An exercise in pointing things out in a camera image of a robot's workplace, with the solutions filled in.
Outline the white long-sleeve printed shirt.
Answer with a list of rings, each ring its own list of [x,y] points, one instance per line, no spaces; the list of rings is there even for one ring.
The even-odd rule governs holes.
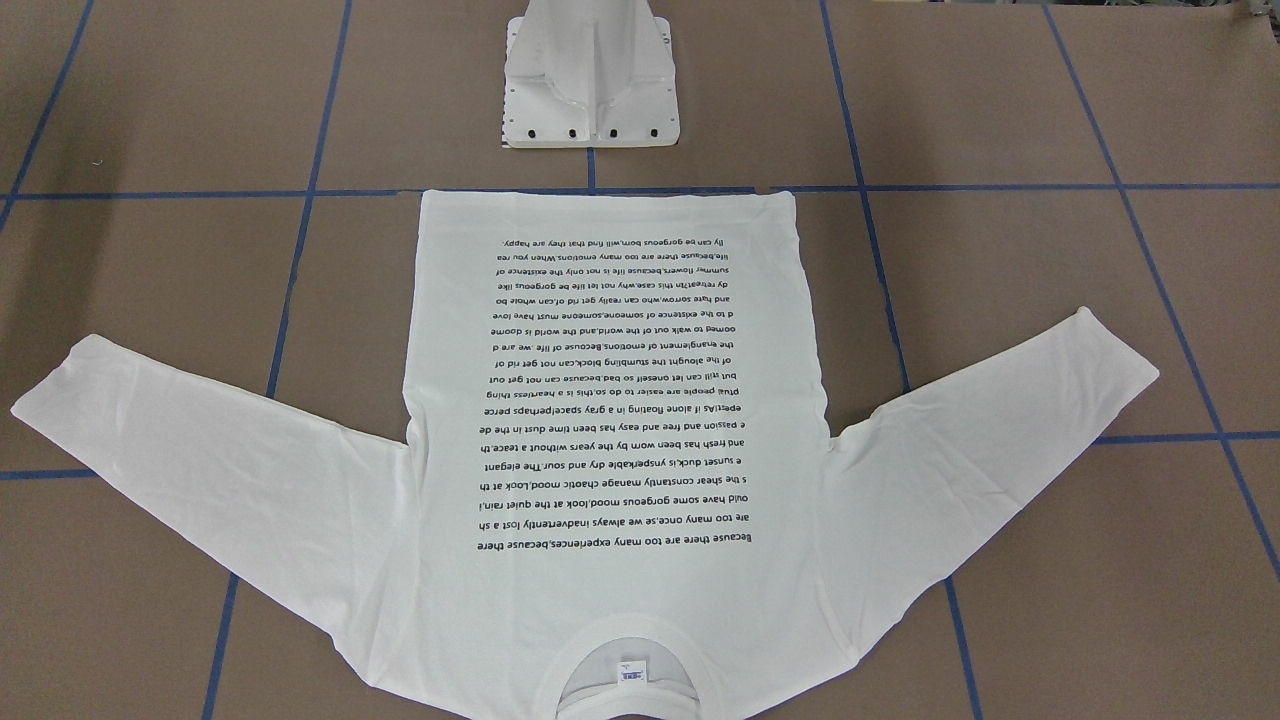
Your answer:
[[[854,667],[1158,375],[1085,307],[826,423],[792,195],[429,191],[404,442],[92,334],[13,414],[367,684],[744,719]]]

